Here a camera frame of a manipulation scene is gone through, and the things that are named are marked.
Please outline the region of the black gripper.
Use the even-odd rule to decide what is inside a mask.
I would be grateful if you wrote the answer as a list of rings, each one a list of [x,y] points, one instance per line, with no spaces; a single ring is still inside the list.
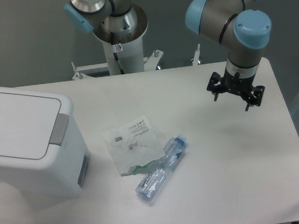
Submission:
[[[206,90],[214,95],[217,101],[218,95],[230,93],[241,97],[246,103],[245,111],[251,106],[261,106],[265,87],[263,85],[253,86],[255,74],[251,77],[243,78],[242,73],[235,72],[231,75],[225,71],[224,76],[213,72],[207,84]]]

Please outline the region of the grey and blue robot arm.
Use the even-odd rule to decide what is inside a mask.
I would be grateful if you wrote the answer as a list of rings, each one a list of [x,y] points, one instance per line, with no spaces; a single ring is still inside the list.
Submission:
[[[212,73],[207,90],[215,97],[225,92],[241,97],[247,107],[260,106],[264,86],[253,86],[272,23],[267,14],[250,10],[255,0],[193,0],[185,15],[194,33],[228,48],[223,75]],[[111,75],[146,71],[143,36],[148,20],[132,0],[69,0],[69,20],[101,41]]]

